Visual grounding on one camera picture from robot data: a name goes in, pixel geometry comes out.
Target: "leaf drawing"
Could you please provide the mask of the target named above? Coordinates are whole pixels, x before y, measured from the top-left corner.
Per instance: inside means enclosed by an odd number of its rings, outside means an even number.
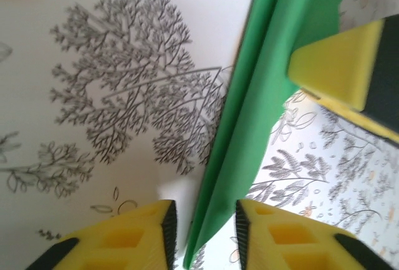
[[[14,143],[8,145],[8,149],[17,149],[19,146],[19,143]],[[81,183],[88,181],[92,176],[94,157],[90,157],[89,153],[80,154],[74,143],[43,143],[37,154],[36,163],[0,168],[0,173],[8,174],[6,184],[9,191],[25,193],[28,188],[35,187],[39,192],[53,191],[56,197],[61,198],[71,195]]]
[[[206,164],[230,67],[195,68],[177,7],[170,0],[100,0],[94,12],[76,4],[67,13],[51,34],[80,59],[72,71],[52,71],[65,84],[50,93],[62,104],[55,121],[84,126],[104,163],[152,128],[158,163],[172,163],[182,175]]]
[[[118,187],[115,187],[115,189],[113,190],[112,199],[113,199],[114,201],[117,201],[118,198],[119,198],[119,188],[118,188]]]
[[[316,118],[315,112],[309,112],[298,115],[298,108],[293,108],[292,104],[299,103],[306,98],[306,95],[298,91],[284,104],[285,111],[280,116],[279,121],[275,125],[275,129],[271,133],[271,144],[275,144],[278,138],[286,142],[293,130],[303,130],[311,125]]]
[[[62,237],[60,233],[54,234],[52,231],[45,231],[44,229],[40,229],[36,232],[40,237],[43,237],[47,241],[52,241],[52,240],[60,240]]]
[[[9,56],[11,56],[11,54],[12,48],[3,42],[0,42],[0,63],[5,61]]]
[[[279,208],[291,203],[296,206],[308,197],[310,184],[328,183],[326,174],[332,167],[322,157],[306,154],[306,160],[299,162],[285,150],[277,152],[282,158],[274,156],[271,158],[272,164],[262,167],[275,179],[253,184],[247,198],[261,202],[275,201],[275,206]],[[302,173],[303,170],[307,170],[307,175]],[[281,185],[283,182],[288,184],[283,189],[276,190],[277,184]]]
[[[119,188],[116,186],[113,189],[112,193],[112,200],[113,201],[118,201],[119,199]],[[90,209],[96,211],[97,213],[100,214],[110,214],[111,217],[114,217],[116,215],[120,215],[124,212],[134,210],[138,207],[138,203],[135,200],[125,200],[116,207],[113,207],[112,205],[92,205],[90,206]]]

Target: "yellow corner piece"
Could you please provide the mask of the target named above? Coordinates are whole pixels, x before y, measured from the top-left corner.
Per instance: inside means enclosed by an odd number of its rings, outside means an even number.
[[[174,201],[160,200],[64,237],[60,241],[79,243],[54,269],[167,270],[162,224],[171,206],[175,209]]]
[[[248,241],[246,249],[240,248],[240,258],[246,263],[243,269],[364,269],[334,238],[337,233],[355,238],[349,232],[257,201],[238,204],[244,211],[236,216],[239,244]],[[240,217],[250,223],[248,236]]]
[[[352,122],[355,125],[358,125],[359,127],[362,127],[365,130],[376,134],[377,136],[390,139],[399,144],[399,133],[396,133],[393,130],[384,127],[383,125],[375,122],[374,120],[364,116],[361,113],[351,110],[349,107],[341,104],[336,100],[328,99],[325,97],[318,99],[314,95],[308,93],[308,91],[306,90],[303,90],[303,93],[305,93],[314,102],[327,108],[330,111],[333,111],[334,113],[338,114],[349,122]]]
[[[320,97],[362,111],[385,20],[330,36],[297,49],[288,76]]]

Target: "green cloth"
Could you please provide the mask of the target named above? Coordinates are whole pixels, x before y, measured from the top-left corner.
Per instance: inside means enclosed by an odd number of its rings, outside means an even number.
[[[254,0],[191,226],[184,267],[234,213],[253,183],[269,132],[296,91],[294,49],[336,34],[341,0]]]

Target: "tree illustration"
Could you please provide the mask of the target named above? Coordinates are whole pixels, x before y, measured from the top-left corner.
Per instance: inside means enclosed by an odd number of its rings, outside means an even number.
[[[15,150],[21,145],[11,144],[8,138],[15,137],[17,132],[0,138],[0,157],[4,149]],[[38,162],[25,166],[0,168],[0,173],[7,173],[8,190],[25,193],[28,188],[36,187],[39,192],[53,191],[56,197],[66,197],[79,188],[79,184],[88,181],[92,176],[94,157],[90,153],[79,153],[74,143],[56,145],[55,142],[41,144],[37,152]]]
[[[205,164],[224,104],[222,67],[195,69],[190,31],[170,0],[100,0],[93,12],[67,9],[51,30],[63,51],[80,59],[72,71],[57,65],[65,84],[52,89],[62,104],[56,122],[86,127],[102,162],[111,163],[149,128],[155,160],[189,173]]]
[[[370,203],[371,201],[367,198],[365,191],[359,191],[357,204],[354,207],[349,203],[349,199],[341,198],[339,202],[341,219],[334,225],[343,229],[351,229],[356,224],[354,233],[360,234],[362,228],[373,216],[378,215],[382,219],[379,212],[371,209]]]
[[[269,170],[269,176],[275,179],[253,184],[247,198],[260,202],[276,201],[276,207],[279,208],[290,203],[296,206],[309,195],[310,184],[317,181],[328,183],[326,174],[331,170],[331,166],[322,157],[306,154],[305,160],[299,162],[285,150],[277,152],[282,158],[274,156],[271,158],[273,164],[262,167],[263,170]],[[307,171],[306,175],[302,174],[303,170]],[[287,181],[289,185],[275,190],[276,183],[282,181]]]
[[[371,158],[375,152],[382,152],[380,139],[374,135],[357,128],[351,131],[342,124],[342,119],[322,109],[327,124],[322,127],[320,135],[325,140],[324,149],[330,148],[339,138],[343,137],[344,151],[337,164],[338,172],[335,174],[337,183],[329,190],[331,201],[336,200],[345,192],[349,184],[360,178],[366,172]]]

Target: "black stripe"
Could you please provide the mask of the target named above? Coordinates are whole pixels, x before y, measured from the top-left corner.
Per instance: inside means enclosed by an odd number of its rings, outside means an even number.
[[[394,270],[382,258],[377,256],[374,251],[372,251],[358,239],[347,236],[346,234],[335,234],[334,238],[366,270]]]
[[[51,246],[44,254],[34,261],[26,270],[54,269],[67,254],[79,243],[78,238],[66,239]]]
[[[385,19],[362,113],[399,133],[399,14]]]
[[[168,266],[168,270],[173,270],[177,234],[177,213],[176,202],[174,200],[171,201],[161,226],[163,233],[163,245],[165,247],[166,265]]]
[[[249,243],[249,219],[239,200],[236,202],[236,234],[238,240],[239,260],[241,269],[246,270],[248,260],[248,243]]]

